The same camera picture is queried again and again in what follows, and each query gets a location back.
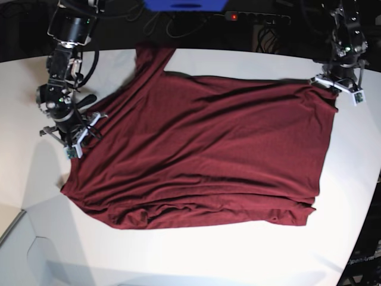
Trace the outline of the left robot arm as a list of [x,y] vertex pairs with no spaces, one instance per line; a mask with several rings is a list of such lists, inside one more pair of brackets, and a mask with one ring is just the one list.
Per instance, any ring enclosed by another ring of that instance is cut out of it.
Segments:
[[368,61],[363,59],[368,42],[361,29],[360,13],[356,1],[333,1],[330,7],[333,19],[332,31],[328,40],[331,53],[322,62],[322,73],[310,79],[352,96],[356,104],[366,97],[361,84]]

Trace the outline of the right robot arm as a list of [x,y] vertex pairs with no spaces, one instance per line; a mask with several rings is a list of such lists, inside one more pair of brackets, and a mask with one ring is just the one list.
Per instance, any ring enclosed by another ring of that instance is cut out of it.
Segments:
[[104,12],[105,4],[105,1],[71,1],[66,6],[64,1],[59,1],[47,31],[57,46],[46,60],[49,78],[46,84],[38,87],[36,103],[38,107],[45,106],[42,113],[55,124],[43,128],[40,135],[52,136],[75,156],[79,155],[81,141],[87,134],[100,136],[92,128],[92,122],[99,116],[79,113],[80,107],[95,102],[96,96],[89,95],[81,102],[77,102],[75,96],[98,63],[99,52],[95,52],[88,75],[82,74],[81,49],[90,42],[97,16]]

